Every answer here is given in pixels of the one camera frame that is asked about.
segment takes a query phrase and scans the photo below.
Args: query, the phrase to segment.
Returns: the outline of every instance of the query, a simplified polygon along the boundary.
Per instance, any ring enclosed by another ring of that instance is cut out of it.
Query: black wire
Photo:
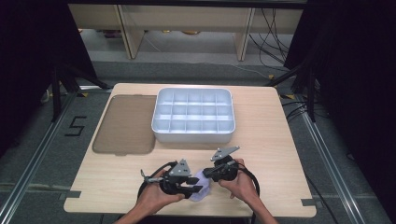
[[[105,217],[105,215],[104,214],[102,214],[101,216],[100,216],[100,220],[99,220],[99,223],[100,224],[102,224],[103,223],[103,218]]]
[[[256,187],[256,192],[260,197],[260,184],[259,184],[259,181],[257,180],[256,176],[253,173],[251,173],[244,164],[239,163],[239,162],[237,164],[244,167],[244,168],[238,168],[238,170],[244,172],[248,177],[250,177],[250,179],[253,181],[254,187]],[[253,214],[251,215],[250,223],[254,224],[255,221],[256,221],[256,214],[254,214],[254,212],[253,212]]]
[[[300,115],[302,115],[302,114],[305,113],[306,111],[308,111],[308,110],[302,110],[302,111],[299,111],[297,114],[294,114],[293,117],[291,117],[291,118],[288,120],[288,123],[291,122],[292,120],[294,120],[295,118],[299,117]]]
[[[276,43],[277,43],[277,46],[279,47],[280,55],[282,55],[283,60],[286,60],[286,56],[285,56],[285,54],[283,53],[283,50],[282,50],[282,48],[280,47],[280,44],[279,44],[280,40],[279,40],[279,38],[277,37],[277,30],[276,30],[276,20],[275,20],[275,17],[276,17],[276,10],[273,8],[273,22],[274,22],[274,30],[275,30],[275,33],[274,33],[274,32],[271,32],[271,33],[272,33],[272,35],[273,35],[274,40],[275,40]]]
[[[262,47],[262,45],[265,43],[263,42],[261,45],[259,45],[256,40],[253,38],[253,36],[249,35],[250,39],[253,41],[253,43],[257,46],[257,48],[259,48],[260,51],[263,51],[264,53],[268,54],[268,56],[270,56],[271,58],[277,60],[279,63],[284,63],[284,61],[282,61],[281,59],[279,59],[278,57],[276,57],[273,53],[271,53],[270,51],[264,49]]]
[[[305,106],[306,106],[306,104],[303,104],[303,105],[301,105],[301,106],[299,106],[299,107],[297,107],[297,108],[291,110],[291,112],[286,116],[286,120],[288,120],[289,117],[292,116],[294,112],[296,112],[297,110],[299,110],[299,109],[301,109],[301,108],[303,108],[303,107],[305,107]]]
[[[321,195],[321,193],[319,192],[317,186],[314,184],[314,182],[311,180],[311,178],[309,178],[309,176],[305,172],[304,172],[304,175],[305,175],[306,179],[309,181],[309,183],[312,185],[312,187],[315,189],[315,191],[317,192],[317,194],[318,194],[319,198],[322,200],[323,204],[326,206],[327,210],[329,211],[330,215],[332,216],[332,220],[334,221],[334,223],[338,224],[337,218],[335,218],[335,215],[332,212],[332,209],[324,200],[324,198]]]
[[[284,105],[294,105],[294,104],[306,104],[306,102],[305,101],[294,101],[294,102],[290,102],[290,103],[285,103],[282,106],[284,106]]]
[[[268,26],[268,34],[271,34],[271,35],[272,35],[272,37],[274,38],[274,40],[275,40],[275,42],[276,42],[276,44],[277,44],[277,46],[278,46],[279,52],[280,52],[280,54],[282,55],[283,60],[286,60],[286,56],[285,56],[285,54],[284,54],[284,50],[280,47],[280,44],[283,45],[284,47],[286,47],[286,46],[285,46],[285,45],[279,40],[279,38],[277,37],[277,30],[276,30],[276,10],[273,8],[273,20],[272,20],[271,25],[270,25],[269,21],[267,20],[267,17],[265,16],[265,13],[264,13],[264,10],[263,10],[263,9],[262,9],[262,15],[264,16],[265,22],[267,23],[267,26]]]
[[[275,30],[275,36],[276,36],[276,40],[279,44],[281,44],[283,47],[285,47],[286,49],[289,49],[286,45],[284,45],[282,43],[282,41],[280,41],[279,37],[277,36],[277,29],[276,29],[276,20],[275,20],[275,16],[276,16],[276,8],[273,8],[273,17],[274,17],[274,30]]]

